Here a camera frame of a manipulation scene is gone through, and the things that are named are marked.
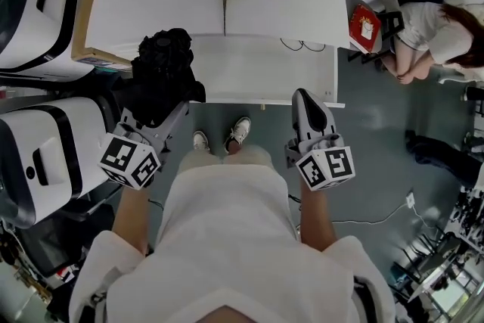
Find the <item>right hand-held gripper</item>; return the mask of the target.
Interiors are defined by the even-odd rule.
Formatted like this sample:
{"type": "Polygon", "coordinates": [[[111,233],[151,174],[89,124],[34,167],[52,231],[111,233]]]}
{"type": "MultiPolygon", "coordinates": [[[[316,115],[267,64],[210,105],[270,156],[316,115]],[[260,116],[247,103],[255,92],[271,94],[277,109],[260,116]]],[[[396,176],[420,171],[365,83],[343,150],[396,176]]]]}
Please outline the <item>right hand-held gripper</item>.
{"type": "Polygon", "coordinates": [[[334,116],[327,105],[306,89],[297,89],[292,97],[292,127],[297,137],[306,137],[307,123],[313,132],[329,134],[317,139],[285,146],[287,167],[295,167],[310,191],[331,188],[355,177],[349,146],[336,133],[334,116]]]}

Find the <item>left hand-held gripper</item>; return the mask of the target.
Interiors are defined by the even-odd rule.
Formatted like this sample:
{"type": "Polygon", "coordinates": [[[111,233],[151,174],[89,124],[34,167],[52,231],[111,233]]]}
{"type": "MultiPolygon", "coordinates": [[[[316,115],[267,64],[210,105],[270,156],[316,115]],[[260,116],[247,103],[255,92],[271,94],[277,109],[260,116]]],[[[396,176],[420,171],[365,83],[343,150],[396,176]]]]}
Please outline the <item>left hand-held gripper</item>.
{"type": "Polygon", "coordinates": [[[166,165],[166,142],[188,115],[189,103],[179,103],[156,128],[133,123],[132,112],[124,108],[121,123],[110,124],[101,144],[98,165],[109,180],[130,188],[150,184],[166,165]]]}

